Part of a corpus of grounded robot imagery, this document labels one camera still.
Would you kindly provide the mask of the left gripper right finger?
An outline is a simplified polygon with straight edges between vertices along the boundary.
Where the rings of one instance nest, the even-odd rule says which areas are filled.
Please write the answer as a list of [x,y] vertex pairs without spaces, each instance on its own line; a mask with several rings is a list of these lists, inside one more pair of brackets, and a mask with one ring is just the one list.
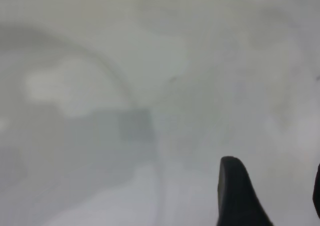
[[314,182],[312,201],[317,212],[320,212],[320,165],[318,165]]

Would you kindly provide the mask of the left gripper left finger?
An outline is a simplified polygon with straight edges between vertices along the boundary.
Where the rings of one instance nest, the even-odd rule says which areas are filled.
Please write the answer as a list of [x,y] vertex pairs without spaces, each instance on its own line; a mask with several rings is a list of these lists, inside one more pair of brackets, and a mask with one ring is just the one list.
[[242,161],[233,156],[220,160],[218,226],[271,226]]

